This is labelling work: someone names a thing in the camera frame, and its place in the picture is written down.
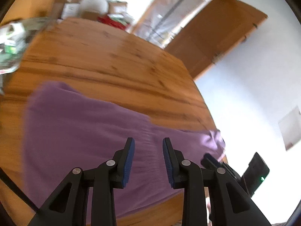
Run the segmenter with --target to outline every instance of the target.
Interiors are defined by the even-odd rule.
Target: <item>wooden door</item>
[[[167,45],[193,78],[219,61],[267,18],[238,0],[212,0]]]

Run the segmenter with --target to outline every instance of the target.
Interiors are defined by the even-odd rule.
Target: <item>red bag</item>
[[[106,25],[110,25],[112,27],[125,30],[126,26],[120,22],[112,20],[109,16],[105,15],[104,17],[97,17],[97,21]]]

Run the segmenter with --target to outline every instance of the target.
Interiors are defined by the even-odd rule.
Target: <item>metal pivot screw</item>
[[[190,164],[191,164],[191,162],[189,160],[183,160],[182,161],[183,166],[189,166]]]
[[[74,168],[74,169],[72,170],[72,173],[73,173],[73,174],[79,174],[80,171],[81,171],[80,168],[77,167],[77,168]]]
[[[219,167],[216,169],[216,171],[219,173],[219,174],[224,174],[226,172],[226,170],[222,167]]]
[[[109,166],[109,167],[113,166],[113,165],[115,165],[115,161],[109,160],[109,161],[106,162],[106,165]]]

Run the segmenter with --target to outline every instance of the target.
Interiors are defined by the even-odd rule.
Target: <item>purple cloth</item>
[[[98,167],[135,139],[135,155],[125,189],[115,189],[116,216],[135,213],[179,193],[168,183],[162,140],[200,165],[205,153],[216,159],[225,143],[219,131],[181,131],[154,125],[143,115],[116,104],[87,98],[62,82],[46,82],[29,98],[24,123],[24,181],[40,207],[74,167]],[[89,196],[87,223],[91,218]]]

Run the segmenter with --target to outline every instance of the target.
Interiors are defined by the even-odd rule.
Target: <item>wooden table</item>
[[[215,129],[183,63],[124,31],[68,19],[41,32],[25,52],[0,106],[0,166],[22,188],[22,115],[27,97],[45,80],[63,81],[82,94],[147,114],[165,127]],[[0,182],[0,200],[19,226],[33,212]],[[118,225],[170,226],[182,218],[183,195],[118,220]]]

